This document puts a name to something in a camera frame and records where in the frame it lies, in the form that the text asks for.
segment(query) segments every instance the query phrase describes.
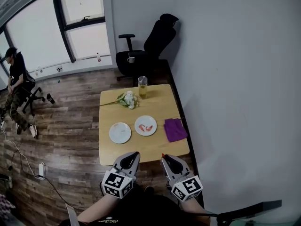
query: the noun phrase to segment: chair armrest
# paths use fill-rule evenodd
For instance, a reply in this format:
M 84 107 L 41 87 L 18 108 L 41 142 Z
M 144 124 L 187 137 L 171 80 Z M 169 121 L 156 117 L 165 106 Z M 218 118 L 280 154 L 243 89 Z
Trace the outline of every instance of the chair armrest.
M 128 52 L 128 56 L 130 57 L 142 57 L 147 56 L 148 52 L 145 51 L 135 51 L 135 52 Z
M 134 38 L 135 35 L 134 34 L 121 34 L 118 36 L 118 38 L 120 39 L 124 39 L 124 38 Z

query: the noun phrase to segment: white plate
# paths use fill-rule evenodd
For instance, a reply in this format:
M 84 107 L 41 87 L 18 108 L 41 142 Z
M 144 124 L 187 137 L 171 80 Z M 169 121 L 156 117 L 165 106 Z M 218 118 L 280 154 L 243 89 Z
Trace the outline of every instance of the white plate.
M 130 127 L 122 122 L 112 125 L 109 131 L 110 139 L 117 144 L 127 142 L 130 139 L 131 134 Z
M 155 119 L 149 115 L 140 116 L 135 121 L 135 130 L 141 136 L 145 136 L 145 137 L 150 136 L 155 133 L 156 129 L 157 129 L 157 123 Z

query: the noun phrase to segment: camouflage pants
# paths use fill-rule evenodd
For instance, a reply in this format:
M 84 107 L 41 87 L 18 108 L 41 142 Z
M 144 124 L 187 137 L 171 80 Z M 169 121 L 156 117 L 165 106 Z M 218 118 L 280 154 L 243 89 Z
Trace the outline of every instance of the camouflage pants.
M 13 94 L 9 94 L 8 98 L 0 108 L 0 117 L 4 117 L 6 111 L 9 111 L 10 118 L 15 121 L 23 130 L 27 128 L 27 121 L 17 112 L 17 108 L 24 102 L 25 95 L 21 88 L 15 88 Z

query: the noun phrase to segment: mug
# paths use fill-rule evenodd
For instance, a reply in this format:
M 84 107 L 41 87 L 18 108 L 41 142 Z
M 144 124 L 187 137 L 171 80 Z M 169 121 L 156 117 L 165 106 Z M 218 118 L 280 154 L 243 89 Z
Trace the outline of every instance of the mug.
M 128 57 L 127 61 L 132 64 L 133 62 L 135 62 L 135 57 Z

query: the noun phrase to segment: glass jar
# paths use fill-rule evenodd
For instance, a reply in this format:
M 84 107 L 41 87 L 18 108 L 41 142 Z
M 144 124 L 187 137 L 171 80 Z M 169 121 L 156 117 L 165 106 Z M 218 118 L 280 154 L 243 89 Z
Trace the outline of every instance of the glass jar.
M 145 76 L 140 76 L 138 78 L 138 88 L 140 98 L 145 99 L 147 92 L 147 78 Z

